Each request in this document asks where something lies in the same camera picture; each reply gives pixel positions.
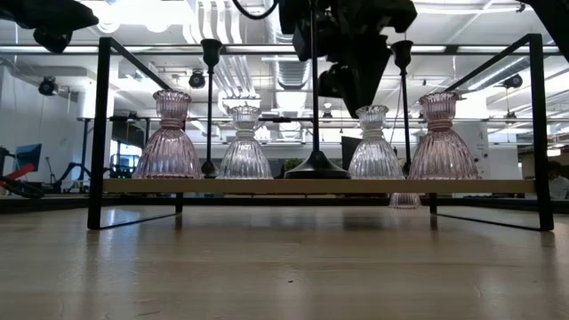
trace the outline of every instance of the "black cable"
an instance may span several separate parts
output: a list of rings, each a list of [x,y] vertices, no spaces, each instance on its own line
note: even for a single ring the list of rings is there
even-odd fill
[[[254,15],[254,14],[250,14],[240,3],[238,0],[233,0],[233,4],[235,5],[235,7],[247,18],[251,19],[251,20],[263,20],[265,18],[267,18],[271,13],[273,13],[273,11],[276,9],[276,5],[278,4],[278,0],[273,0],[273,5],[268,8],[268,10],[266,10],[264,13],[260,14],[260,15]]]
[[[4,183],[2,188],[5,188],[15,195],[23,196],[29,199],[39,199],[44,196],[44,191],[32,187],[24,182],[12,180],[6,177],[0,177],[0,181]]]

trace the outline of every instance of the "red object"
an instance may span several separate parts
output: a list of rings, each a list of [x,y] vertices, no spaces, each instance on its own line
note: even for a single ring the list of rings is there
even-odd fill
[[[18,171],[8,174],[6,176],[6,178],[16,180],[19,177],[24,176],[24,175],[34,171],[35,169],[36,169],[36,167],[33,164],[26,164],[23,167],[21,167]]]

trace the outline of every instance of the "wooden shelf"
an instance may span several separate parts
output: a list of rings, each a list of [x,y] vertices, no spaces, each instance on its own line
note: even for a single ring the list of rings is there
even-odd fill
[[[103,181],[113,193],[218,194],[532,193],[533,180],[122,180]]]

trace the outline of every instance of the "black candlestick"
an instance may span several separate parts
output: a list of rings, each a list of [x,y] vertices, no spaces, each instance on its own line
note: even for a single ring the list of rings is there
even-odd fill
[[[318,56],[317,56],[317,0],[311,1],[310,13],[312,49],[312,153],[302,164],[284,174],[285,179],[350,179],[349,172],[342,170],[320,151],[318,123]]]
[[[395,64],[401,70],[401,90],[403,95],[403,119],[405,122],[405,166],[403,168],[405,176],[411,170],[411,143],[409,137],[409,107],[407,103],[407,66],[411,63],[411,48],[413,41],[404,40],[391,45],[391,50],[395,55]]]
[[[209,76],[207,96],[207,158],[202,165],[202,173],[206,179],[215,179],[218,170],[212,162],[213,68],[220,62],[223,44],[216,39],[204,39],[201,45],[204,50],[204,62],[207,65],[207,74]]]

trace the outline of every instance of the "ribbed glass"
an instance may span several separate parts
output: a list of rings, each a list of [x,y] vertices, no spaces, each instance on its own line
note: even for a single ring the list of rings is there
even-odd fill
[[[419,103],[428,121],[429,133],[419,145],[411,178],[416,180],[472,180],[480,179],[474,159],[461,137],[453,131],[458,94],[432,93]]]
[[[385,106],[363,107],[356,111],[364,138],[349,164],[352,179],[403,179],[397,156],[381,131],[388,111]]]
[[[418,194],[395,193],[391,195],[389,207],[394,209],[415,209],[421,206]]]
[[[183,92],[154,93],[156,112],[162,118],[142,152],[135,179],[200,179],[199,160],[189,137],[182,130],[192,99]]]
[[[217,179],[273,179],[268,160],[255,139],[260,109],[235,107],[231,109],[236,138],[221,161]]]

